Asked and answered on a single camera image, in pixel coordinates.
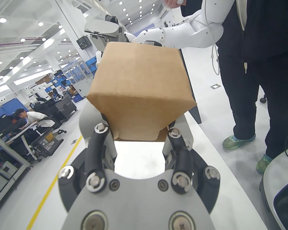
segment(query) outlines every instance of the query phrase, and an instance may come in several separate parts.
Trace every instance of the floor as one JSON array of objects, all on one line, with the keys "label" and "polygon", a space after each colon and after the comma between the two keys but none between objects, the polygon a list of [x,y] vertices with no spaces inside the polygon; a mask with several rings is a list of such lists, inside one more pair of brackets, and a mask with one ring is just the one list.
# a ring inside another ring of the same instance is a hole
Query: floor
[{"label": "floor", "polygon": [[[234,120],[224,88],[220,87],[215,90],[210,88],[216,83],[222,85],[220,76],[215,75],[211,65],[211,49],[186,48],[183,54],[201,114],[200,126],[236,176],[260,216],[263,217],[258,189],[261,176],[256,172],[255,166],[265,152],[264,138],[269,129],[267,104],[257,102],[256,140],[236,151],[230,153],[223,151],[222,142],[232,135]],[[258,98],[263,95],[260,89]],[[77,103],[77,108],[81,110],[85,102],[86,100]],[[41,208],[34,225],[31,228],[27,226],[61,165],[74,148],[72,141],[81,136],[78,127],[79,115],[80,111],[74,113],[63,125],[68,132],[62,135],[64,142],[55,154],[33,167],[2,206],[0,230],[57,230],[61,228],[66,212],[60,200],[57,184]],[[71,162],[84,147],[84,142],[81,140],[68,162]]]},{"label": "floor", "polygon": [[200,127],[233,172],[261,218],[265,221],[259,192],[259,183],[262,176],[255,169],[256,164],[265,153],[266,145],[264,140],[269,130],[267,103],[262,104],[259,102],[264,92],[262,88],[259,88],[258,101],[256,103],[256,140],[237,150],[224,151],[222,142],[233,134],[235,122],[224,88],[210,88],[214,84],[222,85],[221,76],[217,76],[212,68],[211,48],[185,48],[183,49],[183,55],[201,115],[202,124]]}]

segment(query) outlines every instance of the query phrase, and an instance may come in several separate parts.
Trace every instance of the green sneaker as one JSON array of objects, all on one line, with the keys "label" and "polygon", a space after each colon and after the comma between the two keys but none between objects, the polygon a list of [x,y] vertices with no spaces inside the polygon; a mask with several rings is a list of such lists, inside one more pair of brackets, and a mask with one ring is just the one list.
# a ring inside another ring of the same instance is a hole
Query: green sneaker
[{"label": "green sneaker", "polygon": [[230,137],[228,137],[223,141],[222,145],[227,150],[235,150],[245,145],[246,143],[254,141],[255,138],[256,134],[250,139],[237,139],[234,135],[231,135]]},{"label": "green sneaker", "polygon": [[272,160],[273,159],[270,158],[269,156],[264,155],[256,165],[256,170],[258,174],[263,175],[264,171],[266,170],[267,166],[270,164]]}]

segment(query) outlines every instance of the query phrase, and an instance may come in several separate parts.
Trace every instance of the white desk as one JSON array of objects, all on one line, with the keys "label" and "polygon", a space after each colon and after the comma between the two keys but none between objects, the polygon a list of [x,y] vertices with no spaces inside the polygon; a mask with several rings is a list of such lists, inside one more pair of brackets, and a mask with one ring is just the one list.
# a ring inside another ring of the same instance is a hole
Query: white desk
[{"label": "white desk", "polygon": [[28,129],[30,129],[32,126],[35,126],[37,124],[37,122],[33,122],[32,124],[30,124],[29,126],[27,126],[25,129],[23,129],[20,133],[18,133],[17,135],[15,135],[14,137],[12,137],[10,140],[8,140],[6,143],[10,143],[13,140],[17,139],[18,137],[21,136],[21,140],[24,144],[24,146],[26,147],[26,149],[28,150],[29,154],[33,157],[34,160],[37,160],[36,156],[33,154],[30,145],[28,145],[25,137],[24,137],[24,132],[27,131]]},{"label": "white desk", "polygon": [[[221,175],[219,196],[211,213],[216,230],[267,230],[241,185],[202,129],[189,113],[185,116],[194,138],[193,149]],[[163,143],[116,141],[115,145],[118,153],[116,173],[143,179],[164,172]]]}]

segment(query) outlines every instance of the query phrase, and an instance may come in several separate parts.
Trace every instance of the yellow floor line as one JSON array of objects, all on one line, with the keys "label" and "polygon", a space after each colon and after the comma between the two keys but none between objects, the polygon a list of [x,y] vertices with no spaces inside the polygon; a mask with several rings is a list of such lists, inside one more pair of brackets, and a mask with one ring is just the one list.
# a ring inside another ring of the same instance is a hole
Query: yellow floor line
[{"label": "yellow floor line", "polygon": [[[64,161],[64,163],[62,164],[60,170],[67,165],[68,160],[70,159],[70,157],[72,156],[72,154],[73,154],[74,151],[76,150],[76,148],[77,148],[77,146],[79,145],[81,139],[82,139],[82,136],[80,136],[80,138],[77,140],[75,146],[73,147],[73,149],[71,150],[71,152],[70,152],[69,155],[67,156],[67,158],[66,158],[66,160]],[[54,185],[55,185],[55,182],[58,180],[58,177],[57,177],[57,176],[58,176],[58,175],[55,176],[55,178],[53,179],[52,183],[50,184],[47,192],[45,193],[45,195],[44,195],[43,199],[41,200],[40,204],[38,205],[38,207],[37,207],[34,215],[32,216],[32,218],[31,218],[31,220],[30,220],[30,223],[29,223],[29,225],[27,226],[26,230],[31,230],[31,228],[33,227],[34,222],[35,222],[37,216],[39,215],[41,209],[43,208],[44,203],[46,202],[46,200],[47,200],[47,198],[48,198],[51,190],[53,189],[53,187],[54,187]]]}]

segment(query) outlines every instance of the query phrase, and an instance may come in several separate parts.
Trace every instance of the chair wheel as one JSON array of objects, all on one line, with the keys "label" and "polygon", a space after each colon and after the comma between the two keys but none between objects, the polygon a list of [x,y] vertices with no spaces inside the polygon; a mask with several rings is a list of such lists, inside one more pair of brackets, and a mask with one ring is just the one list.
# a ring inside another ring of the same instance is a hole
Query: chair wheel
[{"label": "chair wheel", "polygon": [[259,101],[260,101],[261,103],[266,103],[266,102],[267,102],[267,100],[266,100],[265,98],[261,98]]}]

